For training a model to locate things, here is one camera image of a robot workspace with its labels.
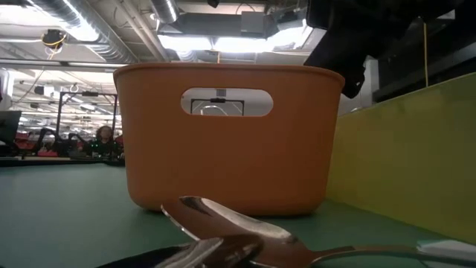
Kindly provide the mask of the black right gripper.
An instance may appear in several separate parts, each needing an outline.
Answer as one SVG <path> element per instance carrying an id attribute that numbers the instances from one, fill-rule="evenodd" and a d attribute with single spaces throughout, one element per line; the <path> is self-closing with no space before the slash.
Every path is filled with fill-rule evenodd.
<path id="1" fill-rule="evenodd" d="M 306 23 L 325 31 L 304 65 L 345 79 L 341 93 L 356 97 L 366 57 L 379 57 L 403 38 L 411 23 L 434 20 L 473 0 L 307 0 Z"/>

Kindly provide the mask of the yellow-green plastic bin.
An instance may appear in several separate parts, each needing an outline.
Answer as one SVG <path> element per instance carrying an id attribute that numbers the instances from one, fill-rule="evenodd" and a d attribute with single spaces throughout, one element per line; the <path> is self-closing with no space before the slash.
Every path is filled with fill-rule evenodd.
<path id="1" fill-rule="evenodd" d="M 476 243 L 476 72 L 339 117 L 327 196 Z"/>

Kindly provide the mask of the orange plastic bin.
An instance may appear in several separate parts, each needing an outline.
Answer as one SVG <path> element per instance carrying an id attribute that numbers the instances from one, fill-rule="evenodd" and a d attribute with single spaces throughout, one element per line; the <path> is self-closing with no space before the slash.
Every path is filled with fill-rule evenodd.
<path id="1" fill-rule="evenodd" d="M 309 214 L 326 196 L 344 78 L 325 68 L 140 63 L 113 74 L 127 189 L 157 211 L 198 196 L 251 216 Z M 192 115 L 192 88 L 263 90 L 263 116 Z"/>

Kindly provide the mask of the silver spoon with patterned handle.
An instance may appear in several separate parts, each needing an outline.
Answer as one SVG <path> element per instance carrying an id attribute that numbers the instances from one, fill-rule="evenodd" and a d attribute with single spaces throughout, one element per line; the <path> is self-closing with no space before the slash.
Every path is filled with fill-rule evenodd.
<path id="1" fill-rule="evenodd" d="M 163 213 L 195 240 L 230 235 L 256 235 L 263 247 L 251 262 L 268 268 L 308 268 L 338 258 L 388 256 L 476 268 L 476 260 L 424 253 L 409 246 L 342 246 L 312 251 L 287 230 L 240 214 L 213 200 L 185 196 L 161 205 Z"/>

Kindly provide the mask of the grey ceiling unit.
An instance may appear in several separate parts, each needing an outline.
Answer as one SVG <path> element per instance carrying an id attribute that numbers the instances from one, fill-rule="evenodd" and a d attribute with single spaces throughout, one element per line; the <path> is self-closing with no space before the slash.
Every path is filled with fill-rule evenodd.
<path id="1" fill-rule="evenodd" d="M 267 39 L 279 31 L 272 15 L 263 12 L 241 12 L 241 36 Z"/>

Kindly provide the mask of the person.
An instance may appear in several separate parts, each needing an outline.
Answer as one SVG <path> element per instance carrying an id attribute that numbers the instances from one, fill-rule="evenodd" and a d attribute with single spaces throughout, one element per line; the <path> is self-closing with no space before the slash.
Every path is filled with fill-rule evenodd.
<path id="1" fill-rule="evenodd" d="M 122 146 L 113 138 L 112 128 L 106 125 L 97 130 L 95 139 L 84 150 L 88 156 L 103 159 L 118 159 L 123 152 Z"/>

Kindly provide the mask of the yellow-black ceiling reel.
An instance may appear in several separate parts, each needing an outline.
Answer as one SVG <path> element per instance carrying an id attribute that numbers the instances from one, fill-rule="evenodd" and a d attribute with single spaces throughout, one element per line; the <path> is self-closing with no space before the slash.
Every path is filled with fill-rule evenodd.
<path id="1" fill-rule="evenodd" d="M 60 49 L 64 42 L 67 39 L 67 34 L 63 31 L 56 30 L 56 29 L 48 29 L 46 33 L 44 33 L 40 40 L 42 44 L 50 49 Z"/>

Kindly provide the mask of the green table mat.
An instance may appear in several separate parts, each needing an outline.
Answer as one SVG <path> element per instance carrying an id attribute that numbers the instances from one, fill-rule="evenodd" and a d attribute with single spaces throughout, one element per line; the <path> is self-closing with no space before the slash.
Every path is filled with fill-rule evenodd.
<path id="1" fill-rule="evenodd" d="M 302 217 L 270 223 L 310 249 L 416 246 L 440 235 L 368 211 L 326 201 Z M 0 266 L 94 268 L 189 241 L 163 214 L 131 201 L 125 170 L 108 165 L 0 168 Z"/>

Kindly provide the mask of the black monitor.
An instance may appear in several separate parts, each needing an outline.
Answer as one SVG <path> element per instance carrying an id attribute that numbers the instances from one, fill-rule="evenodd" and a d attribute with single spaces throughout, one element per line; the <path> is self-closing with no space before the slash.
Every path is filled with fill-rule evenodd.
<path id="1" fill-rule="evenodd" d="M 22 111 L 0 111 L 0 141 L 13 147 Z"/>

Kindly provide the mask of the large silver ceiling duct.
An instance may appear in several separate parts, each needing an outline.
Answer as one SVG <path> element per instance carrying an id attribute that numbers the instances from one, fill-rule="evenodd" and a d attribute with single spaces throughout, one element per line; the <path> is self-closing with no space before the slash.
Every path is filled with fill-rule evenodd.
<path id="1" fill-rule="evenodd" d="M 26 0 L 51 17 L 69 35 L 108 63 L 137 63 L 138 58 L 86 0 Z"/>

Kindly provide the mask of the black metal frame stand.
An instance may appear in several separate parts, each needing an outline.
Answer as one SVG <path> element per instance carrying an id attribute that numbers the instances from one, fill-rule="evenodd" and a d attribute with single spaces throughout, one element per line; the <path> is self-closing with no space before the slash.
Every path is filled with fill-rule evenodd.
<path id="1" fill-rule="evenodd" d="M 54 150 L 59 156 L 91 157 L 84 147 L 101 126 L 109 126 L 115 138 L 118 96 L 93 91 L 60 92 Z"/>

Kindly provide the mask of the black metal table frame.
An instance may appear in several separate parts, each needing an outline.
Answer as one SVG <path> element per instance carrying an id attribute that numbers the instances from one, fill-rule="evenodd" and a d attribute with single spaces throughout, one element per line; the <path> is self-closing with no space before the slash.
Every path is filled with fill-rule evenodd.
<path id="1" fill-rule="evenodd" d="M 48 158 L 48 157 L 0 157 L 0 168 L 8 167 L 23 167 L 23 166 L 48 166 L 48 165 L 90 165 L 90 164 L 105 164 L 114 167 L 124 167 L 125 160 L 105 160 L 105 159 L 91 159 L 91 158 Z"/>

